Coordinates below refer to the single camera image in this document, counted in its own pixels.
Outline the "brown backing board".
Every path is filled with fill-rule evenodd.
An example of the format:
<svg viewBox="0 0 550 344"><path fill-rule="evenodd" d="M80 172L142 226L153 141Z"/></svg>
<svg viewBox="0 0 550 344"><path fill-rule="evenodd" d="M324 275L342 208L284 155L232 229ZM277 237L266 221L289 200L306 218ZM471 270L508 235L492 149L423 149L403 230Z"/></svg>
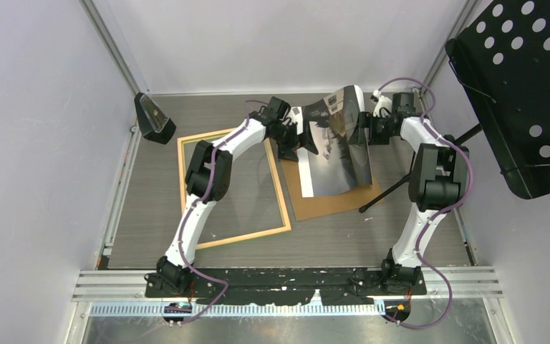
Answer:
<svg viewBox="0 0 550 344"><path fill-rule="evenodd" d="M283 160L281 161L281 167L286 180L291 207L297 221L337 214L343 211L358 210L359 207L381 194L380 185L376 177L373 176L371 185L360 186L335 196L304 198L301 196L298 163Z"/></svg>

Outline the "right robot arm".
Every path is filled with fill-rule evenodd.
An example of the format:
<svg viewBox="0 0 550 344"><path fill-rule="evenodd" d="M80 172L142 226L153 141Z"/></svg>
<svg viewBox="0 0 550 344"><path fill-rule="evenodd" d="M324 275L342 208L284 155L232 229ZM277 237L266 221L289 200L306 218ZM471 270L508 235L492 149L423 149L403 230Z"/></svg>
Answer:
<svg viewBox="0 0 550 344"><path fill-rule="evenodd" d="M410 172L397 183L408 187L410 213L376 281L384 292L405 293L420 281L424 253L435 229L465 196L468 150L452 147L427 117L418 115L411 92L388 97L376 90L370 99L375 109L360 113L358 120L359 127L368 131L368 143L384 145L400 137L413 150Z"/></svg>

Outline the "photo with white borders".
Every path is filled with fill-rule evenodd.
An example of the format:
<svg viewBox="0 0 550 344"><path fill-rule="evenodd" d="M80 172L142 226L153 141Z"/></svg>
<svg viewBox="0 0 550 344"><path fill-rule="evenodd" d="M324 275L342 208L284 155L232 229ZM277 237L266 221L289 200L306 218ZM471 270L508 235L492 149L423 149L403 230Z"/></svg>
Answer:
<svg viewBox="0 0 550 344"><path fill-rule="evenodd" d="M365 111L364 93L357 85L348 85L305 106L296 106L291 114L308 121L318 155L304 148L296 151L301 196L335 196L372 184L368 144L357 145L357 117Z"/></svg>

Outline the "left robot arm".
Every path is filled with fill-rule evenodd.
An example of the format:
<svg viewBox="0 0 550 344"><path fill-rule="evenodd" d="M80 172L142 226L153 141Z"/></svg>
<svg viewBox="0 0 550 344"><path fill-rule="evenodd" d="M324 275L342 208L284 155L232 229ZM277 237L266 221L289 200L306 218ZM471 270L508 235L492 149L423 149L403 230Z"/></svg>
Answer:
<svg viewBox="0 0 550 344"><path fill-rule="evenodd" d="M215 205L226 195L231 183L232 165L249 148L273 140L286 158L298 149L316 154L309 121L299 108L278 97L262 102L257 111L246 115L242 123L215 141L199 141L185 175L185 207L175 236L154 272L145 275L147 297L188 297L196 278L222 285L219 297L229 283L211 277L194 267L201 233Z"/></svg>

